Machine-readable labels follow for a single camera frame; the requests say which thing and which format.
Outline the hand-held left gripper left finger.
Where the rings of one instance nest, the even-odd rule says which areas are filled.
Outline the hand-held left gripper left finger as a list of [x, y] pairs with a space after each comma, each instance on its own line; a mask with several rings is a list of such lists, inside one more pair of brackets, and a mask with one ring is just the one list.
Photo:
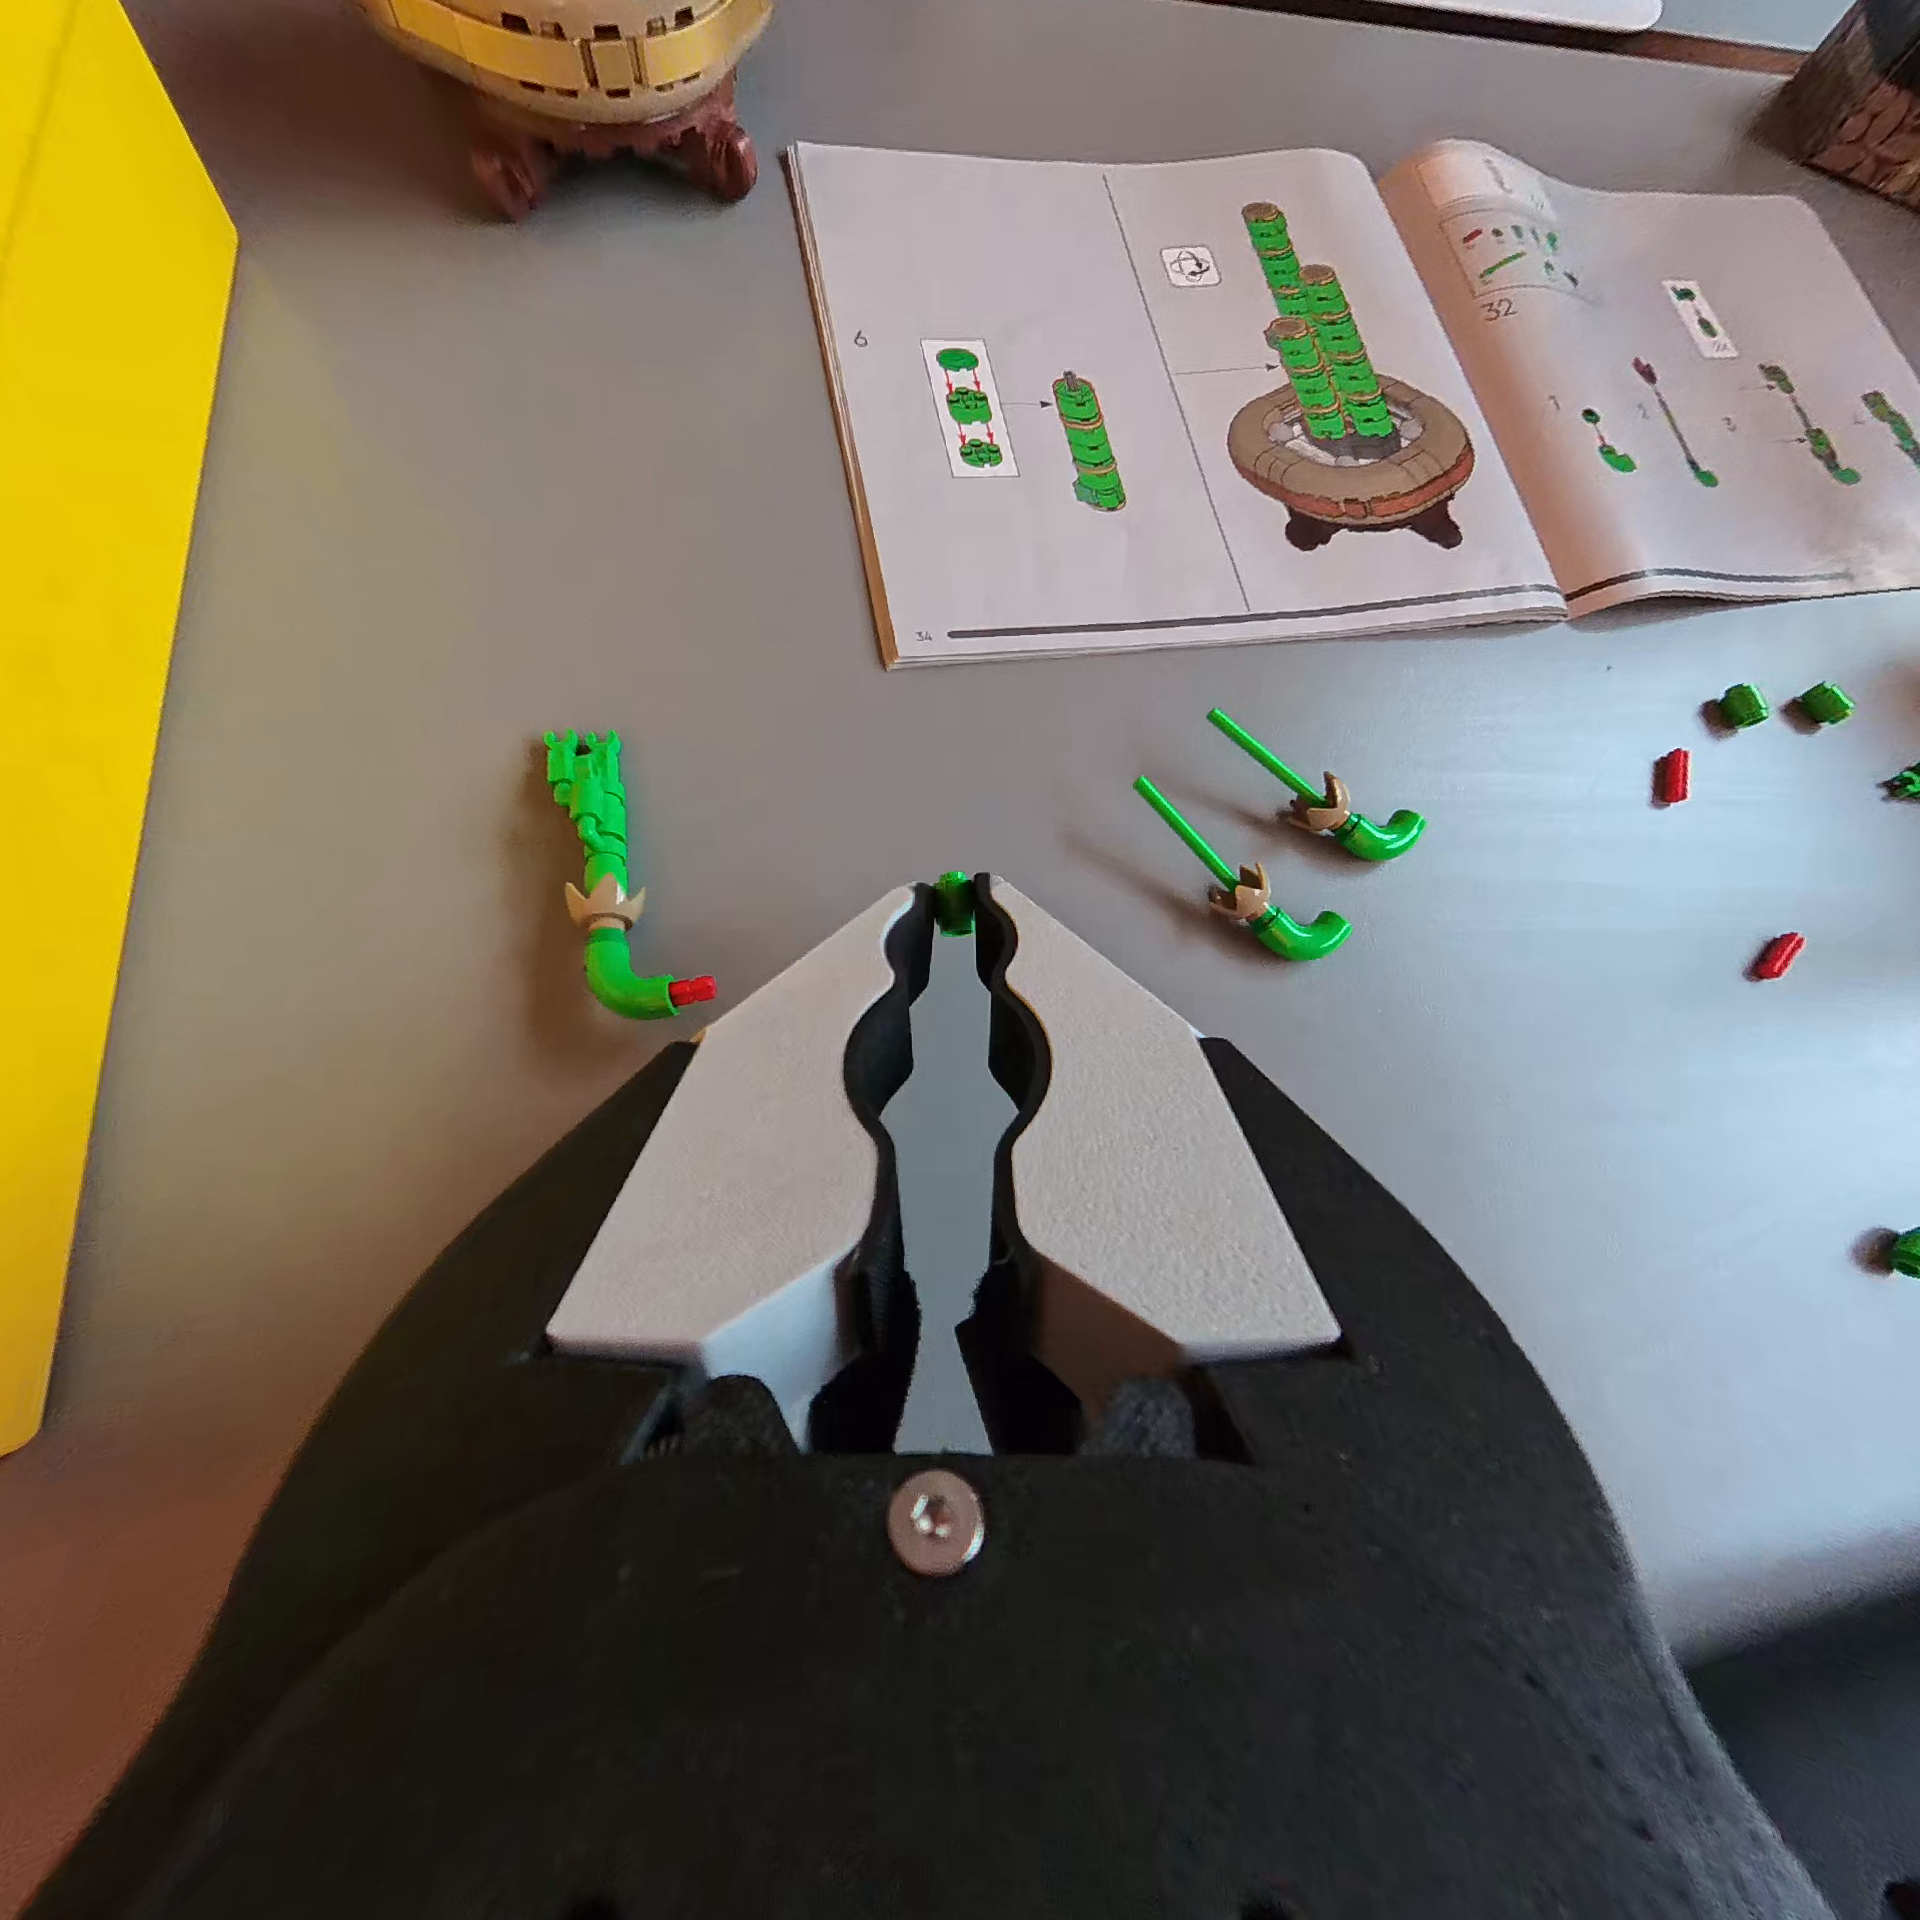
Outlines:
[[747, 1376], [802, 1446], [894, 1451], [921, 1342], [896, 1147], [929, 889], [896, 886], [706, 1025], [546, 1323], [567, 1355]]

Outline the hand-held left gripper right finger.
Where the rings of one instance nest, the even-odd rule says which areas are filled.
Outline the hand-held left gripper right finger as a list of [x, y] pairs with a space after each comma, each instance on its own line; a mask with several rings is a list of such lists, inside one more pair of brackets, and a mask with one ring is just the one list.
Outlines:
[[973, 875], [1011, 1105], [959, 1349], [1000, 1453], [1071, 1453], [1133, 1383], [1328, 1353], [1339, 1323], [1203, 1038], [1007, 879]]

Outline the green lego stem with pin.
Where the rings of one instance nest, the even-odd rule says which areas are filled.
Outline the green lego stem with pin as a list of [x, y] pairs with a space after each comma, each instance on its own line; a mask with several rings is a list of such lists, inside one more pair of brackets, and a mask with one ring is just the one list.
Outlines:
[[645, 975], [633, 961], [633, 928], [645, 889], [633, 886], [630, 812], [618, 733], [543, 731], [543, 780], [576, 830], [581, 879], [565, 881], [567, 916], [583, 933], [589, 993], [616, 1016], [672, 1020], [715, 999], [710, 975]]

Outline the green lego stem with bar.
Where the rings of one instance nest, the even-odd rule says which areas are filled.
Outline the green lego stem with bar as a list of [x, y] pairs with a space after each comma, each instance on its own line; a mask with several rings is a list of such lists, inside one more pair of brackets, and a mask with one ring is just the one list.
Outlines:
[[1351, 939], [1352, 925], [1331, 910], [1312, 921], [1296, 921], [1271, 893], [1269, 875], [1258, 862], [1235, 868], [1215, 853], [1203, 835], [1146, 780], [1133, 780], [1133, 791], [1169, 827], [1211, 879], [1207, 901], [1227, 924], [1241, 928], [1262, 948], [1290, 964], [1328, 957]]
[[1379, 823], [1355, 809], [1347, 787], [1337, 774], [1322, 772], [1318, 782], [1309, 782], [1227, 710], [1218, 705], [1208, 709], [1207, 721], [1271, 776], [1281, 782], [1289, 791], [1287, 823], [1297, 832], [1328, 839], [1351, 857], [1369, 864], [1384, 864], [1400, 857], [1423, 836], [1426, 817], [1418, 812], [1402, 807]]

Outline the lego instruction booklet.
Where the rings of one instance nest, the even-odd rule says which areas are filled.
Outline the lego instruction booklet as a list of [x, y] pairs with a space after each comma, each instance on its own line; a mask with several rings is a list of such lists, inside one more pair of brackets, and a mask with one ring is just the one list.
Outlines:
[[890, 667], [1915, 590], [1915, 369], [1798, 198], [1465, 136], [789, 175]]

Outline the lego bamboo pot model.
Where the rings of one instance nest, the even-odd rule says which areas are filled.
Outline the lego bamboo pot model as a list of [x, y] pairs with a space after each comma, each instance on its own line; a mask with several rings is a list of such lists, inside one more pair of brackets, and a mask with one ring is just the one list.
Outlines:
[[629, 156], [721, 203], [758, 175], [735, 71], [770, 3], [358, 3], [387, 46], [454, 86], [486, 203], [533, 213], [569, 159]]

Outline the black lego set box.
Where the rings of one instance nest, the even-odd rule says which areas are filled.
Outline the black lego set box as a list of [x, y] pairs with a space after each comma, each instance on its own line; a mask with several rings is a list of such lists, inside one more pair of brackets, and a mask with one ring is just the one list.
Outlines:
[[1917, 3], [1851, 5], [1760, 111], [1755, 136], [1917, 209]]

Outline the yellow plastic bin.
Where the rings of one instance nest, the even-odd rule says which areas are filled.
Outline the yellow plastic bin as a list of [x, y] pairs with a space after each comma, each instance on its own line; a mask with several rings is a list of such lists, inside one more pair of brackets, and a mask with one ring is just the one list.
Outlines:
[[123, 5], [2, 7], [2, 1449], [41, 1425], [238, 236]]

